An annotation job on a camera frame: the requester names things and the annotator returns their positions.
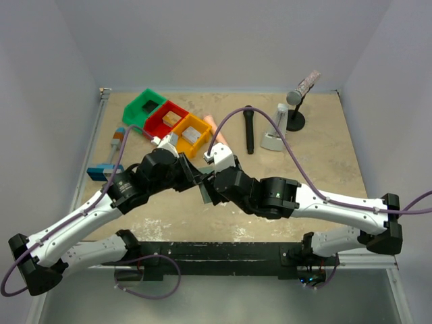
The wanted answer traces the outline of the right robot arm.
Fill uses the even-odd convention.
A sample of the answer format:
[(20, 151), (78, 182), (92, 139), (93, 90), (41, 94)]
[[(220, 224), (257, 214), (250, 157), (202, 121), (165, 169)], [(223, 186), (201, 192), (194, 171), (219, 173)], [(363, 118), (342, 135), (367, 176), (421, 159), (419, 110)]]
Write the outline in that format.
[(281, 177), (257, 180), (238, 167), (211, 172), (202, 179), (205, 202), (231, 202), (245, 214), (266, 219), (313, 218), (338, 223), (329, 232), (309, 232), (292, 257), (315, 265), (346, 250), (366, 248), (375, 254), (401, 252), (403, 235), (398, 223), (400, 200), (395, 194), (362, 199), (325, 192), (320, 198), (306, 184)]

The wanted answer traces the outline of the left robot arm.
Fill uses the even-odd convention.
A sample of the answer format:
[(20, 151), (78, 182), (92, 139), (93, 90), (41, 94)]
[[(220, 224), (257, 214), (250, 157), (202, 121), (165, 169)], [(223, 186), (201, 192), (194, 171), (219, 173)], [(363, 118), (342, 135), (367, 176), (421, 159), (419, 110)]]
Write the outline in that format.
[(16, 234), (8, 244), (26, 286), (23, 292), (38, 296), (53, 289), (66, 276), (104, 263), (131, 265), (141, 255), (140, 242), (129, 230), (107, 239), (81, 245), (80, 241), (102, 225), (145, 205), (164, 190), (183, 192), (199, 185), (206, 174), (185, 154), (156, 148), (141, 163), (113, 174), (79, 209), (47, 229), (25, 236)]

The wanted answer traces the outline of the sage green card holder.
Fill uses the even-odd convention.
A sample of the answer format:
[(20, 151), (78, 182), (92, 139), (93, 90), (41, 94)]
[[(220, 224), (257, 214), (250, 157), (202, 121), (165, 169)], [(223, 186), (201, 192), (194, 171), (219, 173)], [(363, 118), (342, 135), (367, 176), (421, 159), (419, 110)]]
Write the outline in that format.
[[(199, 172), (201, 172), (203, 174), (203, 173), (206, 173), (206, 172), (213, 171), (213, 168), (210, 167), (210, 166), (208, 166), (208, 167), (201, 167), (198, 170), (199, 170)], [(209, 192), (207, 190), (207, 186), (208, 185), (209, 184), (203, 184), (202, 182), (200, 182), (200, 184), (198, 185), (199, 190), (200, 190), (200, 194), (202, 196), (202, 201), (203, 201), (204, 204), (211, 203), (213, 206), (218, 205), (219, 201), (216, 199), (215, 196), (212, 195), (213, 192)]]

